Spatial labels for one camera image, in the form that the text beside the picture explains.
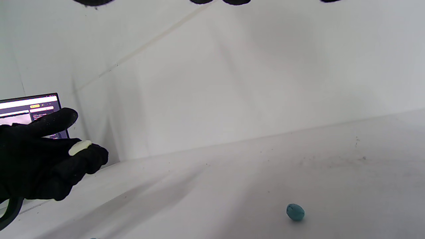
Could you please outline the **person's left hand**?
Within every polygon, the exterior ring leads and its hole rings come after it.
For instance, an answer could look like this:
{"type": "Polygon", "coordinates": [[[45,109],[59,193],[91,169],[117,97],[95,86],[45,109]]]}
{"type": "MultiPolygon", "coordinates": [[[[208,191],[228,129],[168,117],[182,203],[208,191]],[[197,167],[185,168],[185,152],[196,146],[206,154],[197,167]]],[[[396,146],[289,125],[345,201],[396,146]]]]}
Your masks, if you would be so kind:
{"type": "Polygon", "coordinates": [[[70,156],[79,138],[47,138],[70,128],[77,119],[75,110],[62,108],[30,124],[1,126],[1,202],[13,197],[61,201],[85,174],[96,173],[108,162],[108,151],[99,145],[70,156]]]}

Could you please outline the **person's right hand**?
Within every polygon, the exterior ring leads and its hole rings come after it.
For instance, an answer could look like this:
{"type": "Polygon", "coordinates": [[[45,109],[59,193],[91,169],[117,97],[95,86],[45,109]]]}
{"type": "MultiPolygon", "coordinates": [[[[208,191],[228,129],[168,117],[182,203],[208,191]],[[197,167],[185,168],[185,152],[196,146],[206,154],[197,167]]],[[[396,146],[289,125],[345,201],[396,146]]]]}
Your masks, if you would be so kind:
{"type": "MultiPolygon", "coordinates": [[[[99,7],[99,6],[103,6],[103,5],[107,5],[111,3],[113,2],[113,0],[74,0],[74,2],[80,3],[84,6],[99,7]]],[[[197,5],[204,5],[204,4],[208,4],[212,2],[212,0],[190,0],[190,2],[197,5]]],[[[223,0],[223,2],[229,5],[239,6],[239,5],[248,4],[251,1],[250,0],[223,0]]]]}

